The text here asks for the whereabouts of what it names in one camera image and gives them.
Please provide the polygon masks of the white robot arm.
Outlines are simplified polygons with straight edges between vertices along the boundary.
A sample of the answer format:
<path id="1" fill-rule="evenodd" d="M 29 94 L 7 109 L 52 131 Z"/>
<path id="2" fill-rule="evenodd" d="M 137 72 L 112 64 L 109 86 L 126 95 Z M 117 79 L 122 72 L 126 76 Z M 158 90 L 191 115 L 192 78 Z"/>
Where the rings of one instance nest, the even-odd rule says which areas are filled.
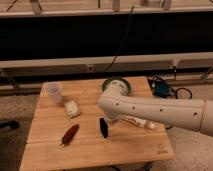
<path id="1" fill-rule="evenodd" d="M 111 123 L 121 115 L 197 131 L 213 137 L 213 101 L 129 97 L 116 86 L 107 88 L 97 101 Z"/>

